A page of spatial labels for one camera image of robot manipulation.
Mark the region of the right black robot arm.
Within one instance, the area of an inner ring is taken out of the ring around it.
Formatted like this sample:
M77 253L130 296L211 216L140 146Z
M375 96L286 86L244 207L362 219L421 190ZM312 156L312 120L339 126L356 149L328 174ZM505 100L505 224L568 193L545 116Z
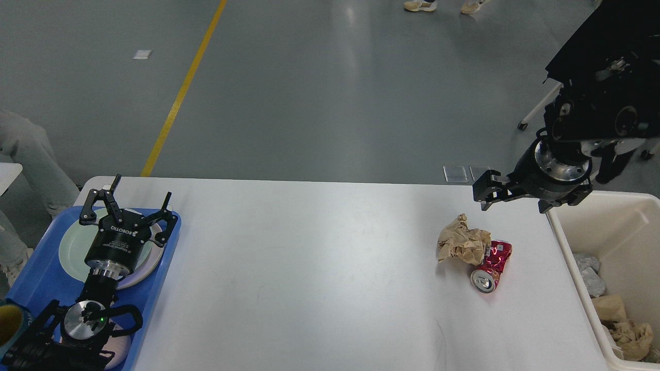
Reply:
M540 213L579 205L592 181L622 174L636 149L658 137L658 57L630 53L593 77L567 80L543 118L512 172L487 170L472 185L483 211L522 198L537 199Z

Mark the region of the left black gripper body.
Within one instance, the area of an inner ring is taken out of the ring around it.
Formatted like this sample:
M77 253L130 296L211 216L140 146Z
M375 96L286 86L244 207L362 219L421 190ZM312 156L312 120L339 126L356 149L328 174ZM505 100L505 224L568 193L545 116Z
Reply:
M142 223L141 214L122 214L123 224L109 214L96 223L96 214L83 214L82 224L97 225L97 233L84 258L90 277L121 281L132 275L146 242L154 235L153 225Z

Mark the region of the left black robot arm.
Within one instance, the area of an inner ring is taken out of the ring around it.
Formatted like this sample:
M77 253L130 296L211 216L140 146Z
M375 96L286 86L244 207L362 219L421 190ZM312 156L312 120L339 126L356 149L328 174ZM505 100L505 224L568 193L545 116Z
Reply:
M174 256L180 216L121 208L111 185L60 213L2 303L2 370L130 370Z

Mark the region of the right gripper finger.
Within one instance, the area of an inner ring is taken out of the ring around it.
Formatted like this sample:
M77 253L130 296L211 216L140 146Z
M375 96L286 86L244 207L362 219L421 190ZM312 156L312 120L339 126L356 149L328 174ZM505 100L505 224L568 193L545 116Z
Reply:
M591 184L579 184L570 192L560 196L552 196L551 199L541 199L538 201L538 211L542 214L562 205L579 205L592 192Z
M522 186L498 171L487 170L472 184L472 198L488 211L493 204L526 197Z

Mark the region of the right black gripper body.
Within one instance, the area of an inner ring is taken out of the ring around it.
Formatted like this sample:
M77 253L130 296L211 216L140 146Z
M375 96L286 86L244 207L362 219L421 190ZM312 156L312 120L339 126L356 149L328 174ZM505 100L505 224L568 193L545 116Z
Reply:
M579 184L591 184L591 171L591 158L568 164L551 152L547 141L535 140L508 176L527 195L541 200L566 194Z

